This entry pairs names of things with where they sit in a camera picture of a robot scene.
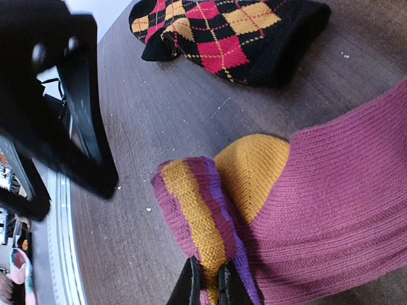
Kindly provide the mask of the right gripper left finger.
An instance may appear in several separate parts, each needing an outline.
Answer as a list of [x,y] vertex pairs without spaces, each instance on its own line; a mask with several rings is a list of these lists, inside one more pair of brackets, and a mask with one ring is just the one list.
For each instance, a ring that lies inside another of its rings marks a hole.
[[167,305],[199,305],[200,291],[200,267],[196,257],[189,257],[167,301]]

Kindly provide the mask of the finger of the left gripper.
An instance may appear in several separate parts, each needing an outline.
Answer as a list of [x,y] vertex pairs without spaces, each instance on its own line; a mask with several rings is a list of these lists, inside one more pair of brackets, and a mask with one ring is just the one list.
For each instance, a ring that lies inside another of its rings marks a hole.
[[34,162],[1,137],[1,207],[41,222],[50,211],[50,195]]

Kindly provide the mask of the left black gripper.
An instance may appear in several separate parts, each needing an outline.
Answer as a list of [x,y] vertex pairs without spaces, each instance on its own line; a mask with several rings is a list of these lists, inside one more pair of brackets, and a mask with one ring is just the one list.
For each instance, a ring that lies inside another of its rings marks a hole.
[[[79,144],[45,100],[37,75],[56,67]],[[94,195],[113,197],[118,173],[102,122],[97,25],[62,1],[1,1],[1,134]]]

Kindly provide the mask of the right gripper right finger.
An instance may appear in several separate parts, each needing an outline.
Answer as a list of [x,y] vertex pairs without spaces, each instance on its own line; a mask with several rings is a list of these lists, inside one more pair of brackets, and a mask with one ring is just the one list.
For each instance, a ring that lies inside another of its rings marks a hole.
[[218,272],[219,305],[253,305],[232,260]]

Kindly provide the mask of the maroon purple striped sock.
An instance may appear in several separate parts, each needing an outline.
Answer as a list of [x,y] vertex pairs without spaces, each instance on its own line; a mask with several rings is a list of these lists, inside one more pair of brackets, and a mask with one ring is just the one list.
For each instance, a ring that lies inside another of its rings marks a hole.
[[232,260],[253,304],[303,304],[406,265],[406,83],[290,141],[242,137],[152,178],[181,250],[218,304]]

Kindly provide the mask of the black red orange argyle sock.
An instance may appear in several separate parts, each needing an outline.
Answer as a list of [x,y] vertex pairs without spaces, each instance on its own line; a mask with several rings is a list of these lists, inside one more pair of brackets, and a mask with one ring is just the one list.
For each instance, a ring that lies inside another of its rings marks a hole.
[[283,88],[330,7],[315,1],[139,1],[128,18],[144,44],[142,59],[185,57],[243,85]]

